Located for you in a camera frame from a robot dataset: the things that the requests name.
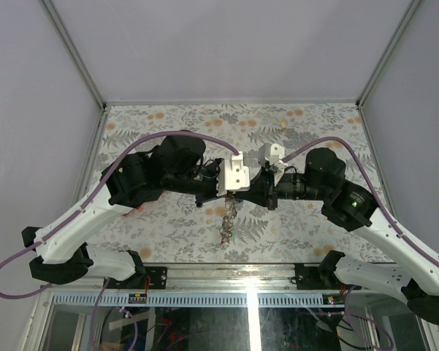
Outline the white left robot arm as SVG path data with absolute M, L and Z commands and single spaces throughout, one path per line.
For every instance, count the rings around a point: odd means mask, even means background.
M 83 277 L 101 277 L 114 288 L 138 288 L 147 279 L 140 255 L 133 250 L 99 249 L 88 240 L 119 216 L 160 198 L 163 191 L 194 195 L 199 200 L 217 196 L 215 178 L 198 177 L 205 143 L 213 138 L 189 131 L 161 132 L 162 142 L 149 151 L 129 146 L 102 172 L 99 183 L 64 215 L 46 227 L 26 227 L 25 247 L 36 253 L 29 263 L 34 279 L 64 285 Z

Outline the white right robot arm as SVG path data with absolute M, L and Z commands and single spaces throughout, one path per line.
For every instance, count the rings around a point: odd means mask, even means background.
M 346 164 L 332 150 L 311 150 L 303 173 L 287 173 L 283 153 L 278 144 L 259 149 L 261 169 L 241 198 L 270 211 L 279 200 L 321 201 L 321 213 L 332 224 L 377 246 L 397 267 L 331 250 L 318 266 L 320 283 L 330 289 L 357 285 L 375 290 L 439 325 L 439 254 L 399 224 L 370 191 L 347 180 Z

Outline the large metal keyring with keys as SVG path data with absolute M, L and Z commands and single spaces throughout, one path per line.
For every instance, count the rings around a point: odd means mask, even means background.
M 241 209 L 242 201 L 236 197 L 227 196 L 225 198 L 225 214 L 222 217 L 220 228 L 220 245 L 228 245 L 235 239 L 234 222 Z

